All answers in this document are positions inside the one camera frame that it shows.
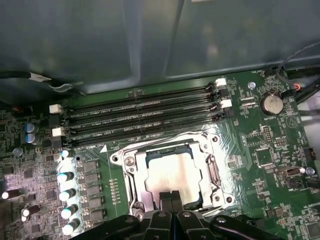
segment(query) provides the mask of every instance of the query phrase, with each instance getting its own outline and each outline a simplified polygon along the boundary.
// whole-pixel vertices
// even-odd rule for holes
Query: capacitor
[[[21,149],[21,147],[16,147],[15,149],[13,149],[12,153],[14,156],[20,157],[24,153],[24,151]]]
[[[69,219],[77,210],[78,206],[75,204],[67,206],[65,209],[61,211],[61,217],[63,219]]]
[[[260,108],[265,115],[274,116],[281,113],[284,109],[284,103],[278,94],[267,92],[260,100]]]
[[[62,172],[56,177],[58,183],[60,183],[60,184],[66,182],[66,181],[69,181],[73,178],[74,178],[74,173],[71,171]]]
[[[305,168],[305,174],[307,174],[308,176],[312,176],[316,173],[316,170],[314,170],[312,167],[307,166]]]
[[[21,221],[22,222],[26,222],[28,220],[28,218],[26,216],[21,216]]]
[[[28,134],[35,134],[39,131],[39,128],[32,123],[27,123],[24,126],[24,131]]]
[[[62,227],[62,233],[66,236],[71,235],[76,228],[79,226],[79,220],[78,219],[72,219],[69,221],[66,225]]]
[[[67,201],[68,199],[72,198],[74,195],[76,195],[76,190],[73,188],[70,188],[68,190],[65,190],[59,194],[59,199],[62,202]]]
[[[25,217],[31,216],[32,214],[39,212],[39,210],[40,210],[39,205],[33,205],[30,207],[27,207],[22,210],[22,216],[25,216]]]
[[[61,151],[61,157],[63,158],[70,158],[72,157],[72,153],[68,150],[62,150]]]
[[[28,144],[37,145],[39,141],[40,141],[39,136],[33,133],[29,133],[25,136],[25,142]]]
[[[8,190],[5,191],[4,193],[2,193],[1,197],[2,199],[12,199],[15,197],[20,196],[20,190],[19,189],[12,189],[12,190]]]

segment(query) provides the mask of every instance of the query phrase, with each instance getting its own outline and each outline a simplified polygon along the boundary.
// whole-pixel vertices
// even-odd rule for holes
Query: silver metal surface
[[[131,144],[111,155],[110,162],[122,166],[125,175],[130,214],[135,215],[138,210],[136,202],[143,204],[145,212],[154,210],[154,203],[159,206],[159,193],[174,190],[180,191],[183,204],[197,202],[201,192],[201,209],[223,209],[234,204],[234,196],[222,190],[215,164],[213,149],[218,141],[215,134],[185,132],[175,137]],[[149,151],[184,145],[192,151],[193,158],[190,153],[183,152],[146,162]],[[135,165],[127,166],[128,157],[135,159]]]
[[[133,165],[135,165],[135,158],[132,156],[128,156],[124,159],[124,164],[128,167],[132,167]]]
[[[226,222],[226,219],[224,219],[223,217],[217,217],[216,220],[221,224],[224,224]]]
[[[284,109],[284,103],[282,99],[277,95],[271,94],[265,98],[263,101],[263,107],[269,113],[274,115],[279,114]]]
[[[254,81],[250,81],[250,82],[248,83],[248,88],[249,88],[250,90],[255,89],[255,88],[256,88],[256,83],[255,83]]]
[[[182,215],[183,215],[185,218],[191,217],[191,213],[188,212],[188,211],[185,211],[184,213],[182,213]]]
[[[159,193],[178,190],[182,204],[199,200],[201,172],[189,153],[155,158],[149,162],[145,188],[159,207]]]

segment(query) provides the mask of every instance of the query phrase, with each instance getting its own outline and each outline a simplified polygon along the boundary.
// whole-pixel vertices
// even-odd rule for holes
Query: chip
[[[49,117],[49,126],[57,127],[60,124],[59,114],[51,114]]]
[[[53,160],[55,160],[55,157],[53,155],[50,155],[50,156],[46,156],[45,157],[45,161],[46,162],[52,162]]]
[[[56,195],[56,192],[55,192],[54,190],[47,191],[47,192],[45,193],[45,198],[46,198],[47,200],[55,199],[56,197],[57,197],[57,195]]]
[[[31,226],[31,231],[32,231],[33,234],[40,232],[40,225],[39,224],[32,225]]]
[[[82,219],[83,219],[83,221],[90,221],[91,220],[91,215],[90,214],[83,215]]]
[[[61,149],[63,147],[60,136],[55,136],[52,138],[52,146],[54,149]]]
[[[101,197],[95,197],[89,200],[89,207],[90,208],[97,208],[102,206]]]
[[[83,190],[83,191],[79,191],[79,195],[80,196],[87,196],[87,191],[86,190]]]
[[[50,139],[44,139],[42,141],[42,147],[43,148],[50,148],[52,146],[52,142]]]
[[[77,168],[76,168],[76,172],[77,173],[81,173],[81,172],[84,172],[85,171],[85,168],[83,167],[83,166],[78,166]]]
[[[276,209],[274,209],[274,214],[278,217],[281,218],[284,215],[284,210],[282,209],[282,207],[278,207]]]
[[[310,238],[316,238],[320,236],[320,227],[317,222],[309,224],[306,227],[308,229]]]
[[[89,172],[92,170],[97,169],[97,162],[96,161],[90,161],[83,164],[84,171]]]
[[[84,176],[84,178],[86,183],[96,182],[98,181],[98,174],[95,173],[95,174],[86,175]]]
[[[255,154],[259,167],[265,167],[274,162],[269,148],[256,149]]]
[[[30,194],[30,195],[28,195],[28,200],[29,200],[29,201],[34,201],[34,200],[36,200],[36,195],[35,195],[35,194]]]
[[[275,216],[274,211],[272,211],[271,209],[266,210],[265,213],[266,213],[266,216],[268,217],[268,219],[271,219]]]
[[[3,175],[10,175],[14,174],[14,168],[12,166],[4,166],[2,168]]]
[[[32,178],[33,177],[33,171],[32,169],[28,169],[28,170],[25,170],[24,173],[24,178],[25,179],[29,179],[29,178]]]
[[[101,221],[103,219],[104,219],[104,211],[102,209],[91,212],[91,220],[93,222]]]
[[[78,179],[78,184],[85,184],[85,183],[86,183],[86,179],[85,178]]]
[[[229,96],[228,89],[220,89],[218,91],[218,93],[219,93],[219,96],[222,97],[222,98]]]
[[[87,191],[88,195],[99,194],[100,193],[100,185],[88,187],[88,189],[86,191]]]

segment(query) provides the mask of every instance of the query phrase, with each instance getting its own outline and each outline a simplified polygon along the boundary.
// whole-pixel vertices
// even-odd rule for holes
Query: wire
[[[301,90],[301,86],[298,83],[294,83],[293,86],[297,92]]]
[[[317,45],[320,44],[320,41],[317,41],[317,42],[314,42],[310,45],[307,45],[301,49],[299,49],[298,51],[294,52],[292,55],[288,56],[285,60],[282,61],[282,63],[280,63],[280,65],[278,66],[278,68],[276,69],[275,71],[275,75],[281,80],[283,81],[284,83],[288,84],[289,86],[292,86],[292,83],[286,79],[285,77],[281,76],[280,75],[280,71],[281,69],[287,64],[287,62],[289,62],[291,59],[293,59],[295,56],[299,55],[300,53],[308,50],[308,49],[311,49]]]

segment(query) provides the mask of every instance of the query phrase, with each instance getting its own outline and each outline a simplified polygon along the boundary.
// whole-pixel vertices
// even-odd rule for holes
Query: green circuit board
[[[77,193],[80,193],[89,187],[100,186],[99,193],[94,195],[83,194],[75,197],[72,202],[68,202],[68,205],[77,204],[79,206],[76,217],[81,223],[76,230],[77,234],[94,227],[96,223],[111,220],[127,214],[129,211],[123,170],[119,166],[110,164],[110,156],[113,153],[132,143],[171,137],[179,133],[197,131],[206,127],[219,136],[219,148],[215,150],[214,157],[223,191],[235,197],[235,204],[221,214],[233,217],[245,214],[251,218],[262,218],[263,224],[261,227],[264,230],[285,239],[320,238],[320,191],[309,188],[306,184],[308,179],[318,178],[317,173],[312,176],[297,174],[292,177],[279,174],[279,170],[288,166],[316,169],[314,161],[317,160],[308,144],[298,107],[293,97],[287,97],[283,100],[283,110],[279,114],[266,115],[261,110],[260,101],[265,93],[270,91],[284,92],[288,89],[288,86],[276,79],[274,75],[266,77],[262,70],[248,71],[75,97],[54,102],[54,104],[60,104],[63,108],[79,108],[108,101],[128,99],[132,95],[147,96],[203,87],[222,77],[226,79],[226,85],[223,87],[225,89],[223,96],[220,97],[231,100],[232,106],[228,109],[232,114],[229,117],[212,123],[185,126],[148,135],[123,137],[123,139],[75,146],[71,149],[73,156],[67,158],[69,161],[68,169],[76,172],[72,187],[76,189]],[[249,82],[255,83],[254,89],[248,88]],[[13,122],[17,124],[16,138],[21,139],[20,144],[25,152],[19,157],[21,162],[30,158],[30,154],[37,157],[33,166],[39,166],[39,162],[45,162],[49,155],[55,156],[56,159],[59,158],[60,152],[58,150],[54,151],[53,148],[49,147],[35,151],[37,146],[30,146],[23,140],[23,125],[28,121],[40,123],[46,120],[49,115],[47,106],[47,109],[43,112],[41,110],[43,104],[34,106],[34,117],[20,120],[17,118],[17,120],[7,122],[9,126],[13,126]],[[50,128],[47,126],[45,129],[41,131],[41,139],[50,138]],[[6,134],[6,137],[5,133],[2,135],[3,141],[8,137],[8,133]],[[2,151],[2,165],[4,163],[10,165],[18,160],[12,156],[8,157],[9,149],[12,151],[9,147]],[[55,160],[50,165],[51,168],[57,170],[57,173],[60,172],[60,161]],[[84,165],[91,162],[96,163],[97,167],[84,169]],[[15,168],[23,168],[25,164],[22,163]],[[32,184],[39,181],[36,174],[33,174]],[[86,176],[96,174],[98,174],[97,178],[86,180]],[[7,176],[6,181],[10,179],[21,179],[16,181],[15,185],[10,185],[11,188],[20,187],[25,188],[26,192],[31,191],[28,189],[29,186],[24,185],[23,177]],[[56,188],[56,192],[59,191],[57,184],[52,188]],[[41,190],[39,194],[44,195],[46,192]],[[88,209],[86,203],[96,198],[101,198],[102,203]],[[41,212],[43,219],[58,216],[64,207],[63,204],[59,205],[59,201],[52,204],[45,200],[43,205],[47,206],[47,209]],[[96,218],[97,216],[95,216],[97,220],[94,221],[92,212],[101,209],[103,209],[103,217]],[[41,234],[49,236],[49,239],[67,238],[62,236],[59,231],[66,224],[66,221],[57,217],[57,219],[49,222],[52,227],[46,228]],[[30,227],[31,223],[28,226],[24,224],[22,228]],[[30,237],[40,236],[41,234],[28,231]],[[7,239],[18,239],[9,235],[8,231],[6,235]]]

